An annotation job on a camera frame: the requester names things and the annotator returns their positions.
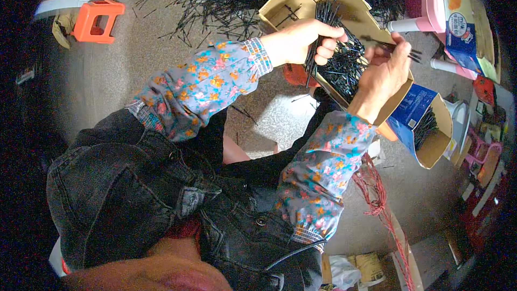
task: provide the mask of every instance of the gray floor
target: gray floor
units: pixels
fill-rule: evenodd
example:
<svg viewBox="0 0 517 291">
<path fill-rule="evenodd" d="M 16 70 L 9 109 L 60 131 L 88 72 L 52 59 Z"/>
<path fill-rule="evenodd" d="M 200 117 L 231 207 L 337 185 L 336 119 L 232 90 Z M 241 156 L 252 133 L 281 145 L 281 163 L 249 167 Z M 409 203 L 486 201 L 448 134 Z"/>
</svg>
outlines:
<svg viewBox="0 0 517 291">
<path fill-rule="evenodd" d="M 135 8 L 136 15 L 132 8 L 137 0 L 118 1 L 126 3 L 126 13 L 116 21 L 112 32 L 116 40 L 112 45 L 74 42 L 70 51 L 62 49 L 65 58 L 52 84 L 56 92 L 56 121 L 68 140 L 73 140 L 80 129 L 94 126 L 123 107 L 152 71 L 176 65 L 195 52 L 177 38 L 158 39 L 175 28 L 183 13 L 176 5 L 165 8 L 172 0 L 149 0 L 144 8 Z M 200 25 L 195 26 L 190 36 L 193 46 L 201 43 L 204 36 Z M 469 99 L 471 81 L 429 67 L 430 56 L 438 47 L 432 36 L 412 32 L 406 38 L 424 52 L 423 64 L 414 63 L 411 67 L 417 84 L 443 96 L 455 88 L 460 99 Z M 226 133 L 253 158 L 270 154 L 277 143 L 280 150 L 290 147 L 305 130 L 315 105 L 310 97 L 292 102 L 307 94 L 307 90 L 287 84 L 281 70 L 274 70 L 259 83 L 255 92 L 235 103 L 246 109 L 257 125 L 233 110 L 226 123 Z M 457 172 L 453 166 L 442 158 L 432 170 L 425 170 L 399 142 L 382 138 L 381 146 L 387 159 L 378 171 L 388 204 L 410 242 L 444 227 L 441 218 L 446 218 L 457 198 Z M 329 253 L 359 254 L 393 247 L 379 219 L 363 214 L 367 206 L 353 185 L 346 191 L 344 202 L 338 232 L 326 247 Z"/>
</svg>

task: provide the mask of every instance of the red rope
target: red rope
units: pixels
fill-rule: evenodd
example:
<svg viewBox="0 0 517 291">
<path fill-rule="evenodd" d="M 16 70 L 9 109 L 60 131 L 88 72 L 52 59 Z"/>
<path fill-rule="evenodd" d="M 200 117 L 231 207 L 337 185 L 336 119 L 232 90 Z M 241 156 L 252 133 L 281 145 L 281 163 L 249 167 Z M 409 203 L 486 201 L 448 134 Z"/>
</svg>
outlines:
<svg viewBox="0 0 517 291">
<path fill-rule="evenodd" d="M 383 223 L 383 225 L 390 231 L 395 240 L 395 245 L 397 246 L 397 250 L 399 252 L 403 266 L 397 256 L 395 256 L 395 259 L 397 260 L 397 264 L 400 267 L 402 274 L 404 275 L 404 281 L 406 282 L 408 290 L 414 291 L 415 287 L 413 285 L 413 279 L 411 278 L 410 265 L 407 258 L 407 238 L 404 234 L 404 242 L 406 245 L 406 248 L 404 249 L 399 239 L 395 235 L 395 229 L 393 228 L 393 223 L 391 222 L 391 212 L 386 206 L 387 197 L 383 182 L 380 179 L 380 175 L 377 172 L 375 165 L 373 165 L 373 161 L 368 153 L 363 155 L 362 163 L 363 165 L 359 168 L 359 171 L 352 175 L 352 180 L 355 182 L 359 190 L 361 190 L 363 196 L 365 197 L 366 204 L 368 204 L 370 207 L 370 211 L 366 211 L 365 214 L 378 216 L 380 222 Z"/>
</svg>

